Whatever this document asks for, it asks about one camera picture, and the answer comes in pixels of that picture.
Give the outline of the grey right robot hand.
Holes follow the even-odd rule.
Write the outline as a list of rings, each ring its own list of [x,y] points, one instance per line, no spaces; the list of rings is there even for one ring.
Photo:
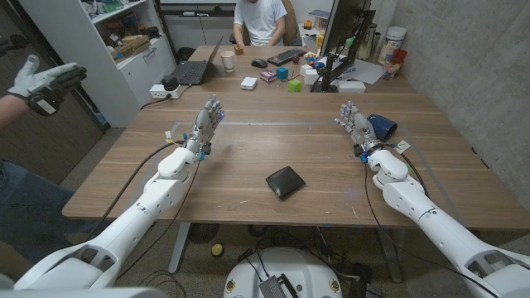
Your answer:
[[[362,149],[362,154],[369,156],[380,148],[372,123],[359,111],[351,101],[341,106],[340,116],[335,118],[350,135],[353,143]]]

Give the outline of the operator gloved hand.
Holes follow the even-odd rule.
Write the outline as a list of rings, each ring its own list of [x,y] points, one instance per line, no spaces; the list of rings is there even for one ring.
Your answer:
[[[64,96],[87,78],[86,68],[72,62],[37,73],[39,65],[39,57],[29,55],[7,92],[22,99],[31,110],[49,117],[60,110]]]

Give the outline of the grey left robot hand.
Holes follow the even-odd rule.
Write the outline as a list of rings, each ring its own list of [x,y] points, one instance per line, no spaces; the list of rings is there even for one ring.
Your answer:
[[[185,141],[185,149],[198,153],[208,146],[223,118],[223,104],[212,94],[196,115],[190,135]]]

